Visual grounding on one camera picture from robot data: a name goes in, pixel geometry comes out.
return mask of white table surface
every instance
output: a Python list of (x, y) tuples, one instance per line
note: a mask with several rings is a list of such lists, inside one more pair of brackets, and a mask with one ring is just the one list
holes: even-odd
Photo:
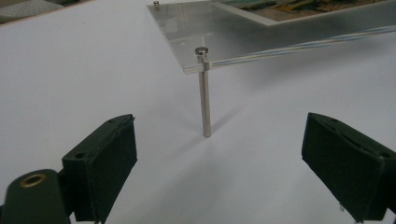
[(306, 115), (396, 149), (396, 34), (211, 71), (204, 138), (198, 77), (149, 3), (97, 0), (0, 27), (0, 201), (13, 179), (60, 171), (105, 120), (132, 113), (138, 162), (107, 223), (354, 223), (301, 160)]

